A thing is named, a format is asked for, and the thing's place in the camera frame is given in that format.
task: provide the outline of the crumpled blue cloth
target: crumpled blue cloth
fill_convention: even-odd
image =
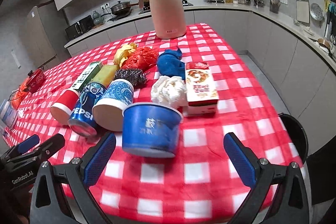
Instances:
[[[161,75],[168,77],[181,76],[185,80],[184,63],[180,61],[182,52],[179,48],[177,51],[165,50],[157,59],[157,68]]]

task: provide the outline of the soda can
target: soda can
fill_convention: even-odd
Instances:
[[[98,125],[93,119],[92,107],[105,91],[106,87],[99,82],[91,82],[83,89],[68,120],[68,125],[78,135],[83,137],[97,135]]]

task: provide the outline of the bolt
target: bolt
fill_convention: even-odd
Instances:
[[[266,158],[261,158],[259,161],[262,165],[268,164],[268,160]]]
[[[296,162],[294,162],[294,161],[291,163],[291,166],[293,168],[298,168],[299,167],[299,165]]]
[[[72,164],[78,164],[80,161],[81,161],[80,158],[75,157],[75,158],[73,158],[73,159],[71,160],[71,163],[72,163]]]
[[[47,161],[44,161],[43,163],[41,163],[42,168],[45,168],[49,165],[49,163]]]

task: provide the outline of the red and white checkered tablecloth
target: red and white checkered tablecloth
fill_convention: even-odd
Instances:
[[[45,72],[40,91],[29,94],[20,106],[19,118],[5,141],[16,145],[33,134],[41,142],[60,133],[66,145],[51,159],[52,164],[68,163],[94,145],[69,127],[54,120],[49,107],[69,88],[93,61],[112,64],[118,48],[135,42],[159,53],[180,47],[183,62],[207,61],[219,93],[218,111],[213,115],[185,117],[180,125],[174,159],[151,159],[124,153],[122,136],[101,177],[90,191],[102,209],[123,218],[156,223],[219,222],[233,216],[249,188],[241,182],[223,148],[223,136],[235,132],[258,157],[273,164],[287,165],[298,153],[265,91],[235,51],[204,23],[187,27],[177,39],[159,39],[155,32],[128,37],[95,48]],[[135,102],[150,101],[151,86],[159,78],[157,67],[149,70],[148,82],[134,92]],[[68,186],[64,186],[70,195]],[[272,186],[264,206],[269,206],[276,186]]]

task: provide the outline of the countertop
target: countertop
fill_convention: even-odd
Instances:
[[[321,36],[318,34],[315,34],[314,36],[309,35],[307,32],[303,30],[303,26],[296,26],[293,23],[293,18],[291,18],[288,15],[285,15],[281,12],[278,14],[274,14],[269,11],[269,7],[265,6],[264,8],[256,8],[252,5],[242,5],[242,4],[232,4],[232,3],[207,3],[205,0],[188,0],[193,6],[185,6],[184,10],[208,10],[208,9],[219,9],[219,10],[242,10],[242,11],[251,11],[255,14],[261,15],[278,25],[282,26],[283,28],[287,29],[288,31],[292,32],[295,36],[300,38],[302,41],[304,41],[308,46],[310,46],[317,54],[319,54],[326,63],[329,64],[329,66],[336,72],[336,63],[335,60],[328,56],[326,52],[324,52],[315,42],[309,39],[309,37],[313,39],[318,39]],[[95,33],[101,32],[106,29],[110,29],[114,26],[122,25],[127,22],[132,22],[141,18],[146,18],[151,16],[151,13],[143,13],[139,15],[140,10],[137,8],[132,9],[131,15],[128,17],[125,17],[123,19],[119,19],[116,21],[106,21],[102,26],[91,29],[90,31],[86,32],[85,34],[81,35],[80,37],[77,37],[70,42],[68,42],[64,47],[70,47],[82,40],[84,40],[87,37],[90,37],[94,35]]]

